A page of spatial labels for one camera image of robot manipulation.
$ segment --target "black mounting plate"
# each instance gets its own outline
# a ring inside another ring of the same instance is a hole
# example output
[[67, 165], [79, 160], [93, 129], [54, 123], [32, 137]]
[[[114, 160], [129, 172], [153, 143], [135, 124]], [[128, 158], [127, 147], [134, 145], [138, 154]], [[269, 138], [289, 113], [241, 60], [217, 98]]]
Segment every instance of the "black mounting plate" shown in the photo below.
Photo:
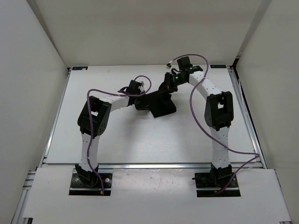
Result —
[[112, 186], [112, 174], [111, 173], [99, 173], [104, 184], [104, 195], [101, 192], [101, 184], [98, 181], [94, 186], [87, 186], [83, 184], [80, 180], [80, 175], [78, 173], [73, 173], [71, 177], [71, 185], [69, 190], [69, 195], [91, 195], [91, 196], [110, 196]]
[[210, 173], [195, 173], [195, 184], [197, 197], [240, 197], [240, 190], [237, 178], [228, 185], [225, 191], [215, 194], [215, 191], [221, 187], [216, 186], [210, 178]]

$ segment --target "purple cable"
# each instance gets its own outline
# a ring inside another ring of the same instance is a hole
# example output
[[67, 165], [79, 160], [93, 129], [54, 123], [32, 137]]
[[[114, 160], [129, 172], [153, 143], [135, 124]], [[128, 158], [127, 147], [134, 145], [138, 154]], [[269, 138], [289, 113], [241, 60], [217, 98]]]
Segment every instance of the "purple cable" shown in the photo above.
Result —
[[206, 136], [208, 136], [210, 139], [212, 139], [213, 141], [217, 142], [218, 144], [220, 144], [221, 146], [225, 147], [228, 151], [230, 152], [233, 152], [233, 153], [237, 153], [237, 154], [245, 154], [245, 155], [255, 155], [254, 158], [248, 160], [247, 162], [245, 162], [243, 165], [241, 165], [236, 171], [235, 173], [232, 175], [232, 177], [229, 179], [229, 181], [227, 182], [227, 184], [225, 184], [217, 193], [215, 194], [212, 194], [211, 196], [214, 196], [214, 195], [217, 195], [217, 194], [220, 194], [221, 192], [225, 191], [225, 189], [228, 187], [228, 185], [233, 181], [234, 177], [236, 176], [236, 173], [239, 172], [240, 169], [242, 169], [244, 166], [246, 166], [248, 163], [250, 163], [251, 161], [253, 161], [254, 159], [257, 159], [260, 157], [260, 155], [258, 153], [245, 153], [245, 152], [238, 152], [238, 151], [235, 151], [235, 150], [232, 150], [231, 148], [229, 148], [228, 146], [224, 145], [222, 142], [218, 141], [216, 138], [214, 138], [213, 136], [211, 136], [205, 129], [204, 127], [200, 124], [200, 122], [198, 121], [195, 113], [194, 113], [194, 109], [193, 109], [193, 105], [192, 105], [192, 97], [193, 97], [193, 93], [194, 91], [196, 90], [196, 88], [204, 81], [204, 79], [206, 78], [206, 75], [207, 75], [207, 72], [208, 72], [208, 69], [209, 69], [209, 62], [208, 60], [203, 57], [202, 55], [198, 55], [198, 54], [186, 54], [186, 55], [181, 55], [179, 57], [176, 57], [175, 59], [173, 59], [171, 62], [173, 62], [174, 60], [177, 60], [181, 57], [184, 57], [184, 56], [198, 56], [198, 57], [201, 57], [203, 58], [205, 61], [206, 61], [206, 71], [205, 71], [205, 74], [203, 76], [203, 78], [194, 86], [194, 88], [192, 89], [191, 91], [191, 94], [190, 94], [190, 99], [189, 99], [189, 103], [190, 103], [190, 109], [191, 109], [191, 113], [192, 113], [192, 116], [196, 122], [196, 124], [199, 126], [199, 128], [203, 131], [203, 133], [206, 134]]
[[92, 167], [92, 165], [90, 164], [90, 160], [89, 160], [89, 150], [90, 150], [90, 147], [91, 147], [92, 141], [93, 141], [93, 117], [92, 117], [92, 110], [91, 110], [91, 107], [90, 107], [89, 94], [92, 91], [96, 91], [96, 92], [101, 92], [101, 93], [104, 93], [104, 94], [107, 94], [107, 95], [119, 96], [119, 97], [140, 97], [140, 96], [143, 96], [144, 94], [146, 94], [151, 89], [151, 80], [148, 77], [143, 76], [143, 75], [137, 76], [134, 80], [136, 80], [139, 77], [144, 77], [149, 81], [149, 88], [145, 92], [143, 92], [142, 94], [139, 94], [139, 95], [115, 94], [115, 93], [105, 92], [105, 91], [97, 90], [97, 89], [90, 89], [87, 92], [87, 107], [88, 107], [88, 114], [89, 114], [89, 121], [90, 121], [90, 141], [89, 141], [89, 144], [88, 144], [88, 147], [87, 147], [87, 162], [88, 162], [88, 165], [89, 165], [90, 169], [97, 175], [97, 177], [99, 178], [99, 180], [101, 182], [101, 190], [103, 192], [103, 195], [104, 195], [103, 180], [102, 180], [101, 176], [99, 175], [99, 173], [97, 171], [95, 171], [95, 169]]

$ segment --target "purple hose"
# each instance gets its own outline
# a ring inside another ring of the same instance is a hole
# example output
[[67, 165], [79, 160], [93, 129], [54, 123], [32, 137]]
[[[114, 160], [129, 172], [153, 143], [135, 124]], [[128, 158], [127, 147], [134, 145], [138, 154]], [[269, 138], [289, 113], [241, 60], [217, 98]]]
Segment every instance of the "purple hose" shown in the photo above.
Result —
[[251, 161], [253, 161], [254, 159], [257, 159], [260, 157], [260, 155], [258, 153], [244, 153], [244, 152], [238, 152], [238, 151], [235, 151], [235, 150], [232, 150], [231, 148], [229, 148], [228, 146], [224, 145], [222, 142], [218, 141], [216, 138], [214, 138], [213, 136], [211, 136], [204, 128], [203, 126], [200, 124], [200, 122], [198, 121], [195, 113], [194, 113], [194, 109], [193, 109], [193, 105], [192, 105], [192, 97], [193, 97], [193, 93], [194, 91], [196, 90], [196, 88], [204, 81], [204, 79], [206, 78], [206, 75], [207, 75], [207, 72], [208, 72], [208, 69], [209, 69], [209, 62], [208, 60], [203, 57], [202, 55], [198, 55], [198, 54], [186, 54], [186, 55], [181, 55], [179, 57], [176, 57], [175, 59], [173, 59], [172, 61], [174, 60], [177, 60], [181, 57], [184, 57], [184, 56], [198, 56], [198, 57], [201, 57], [203, 58], [205, 61], [206, 61], [206, 71], [205, 71], [205, 74], [203, 76], [203, 78], [194, 86], [194, 88], [192, 89], [191, 91], [191, 94], [190, 94], [190, 99], [189, 99], [189, 103], [190, 103], [190, 109], [191, 109], [191, 113], [192, 113], [192, 116], [196, 122], [196, 124], [199, 126], [199, 128], [203, 131], [203, 133], [206, 134], [206, 136], [208, 136], [210, 139], [212, 139], [213, 141], [217, 142], [218, 144], [220, 144], [221, 146], [225, 147], [228, 151], [231, 151], [233, 153], [237, 153], [237, 154], [245, 154], [245, 155], [255, 155], [254, 158], [248, 160], [247, 162], [245, 162], [243, 165], [241, 165], [236, 171], [235, 173], [232, 175], [232, 177], [229, 179], [229, 181], [227, 182], [227, 184], [225, 184], [223, 186], [223, 188], [220, 189], [220, 191], [218, 191], [217, 193], [215, 194], [212, 194], [211, 196], [214, 196], [214, 195], [217, 195], [217, 194], [220, 194], [221, 192], [225, 191], [225, 189], [228, 187], [228, 185], [233, 181], [234, 177], [236, 176], [236, 173], [239, 172], [240, 169], [242, 169], [245, 165], [247, 165], [248, 163], [250, 163]]
[[97, 89], [91, 89], [87, 92], [87, 107], [88, 107], [88, 114], [89, 114], [89, 121], [90, 121], [90, 140], [89, 140], [89, 144], [88, 144], [88, 147], [87, 147], [87, 162], [88, 162], [88, 165], [89, 165], [90, 169], [97, 175], [97, 177], [99, 178], [99, 180], [101, 182], [101, 190], [103, 192], [103, 195], [104, 195], [103, 180], [102, 180], [101, 176], [99, 175], [99, 173], [97, 171], [95, 171], [95, 169], [92, 167], [92, 165], [90, 164], [90, 160], [89, 160], [89, 150], [90, 150], [90, 147], [91, 147], [92, 141], [93, 141], [93, 117], [92, 117], [92, 110], [91, 110], [91, 107], [90, 107], [89, 94], [92, 91], [96, 91], [96, 92], [101, 92], [101, 93], [108, 94], [108, 95], [111, 95], [111, 96], [120, 96], [120, 97], [140, 97], [140, 96], [143, 96], [144, 94], [146, 94], [151, 89], [151, 80], [148, 77], [143, 76], [143, 75], [137, 76], [134, 80], [136, 80], [139, 77], [144, 77], [144, 78], [148, 79], [148, 81], [149, 81], [149, 88], [145, 92], [143, 92], [142, 94], [139, 94], [139, 95], [115, 94], [115, 93], [105, 92], [105, 91], [97, 90]]

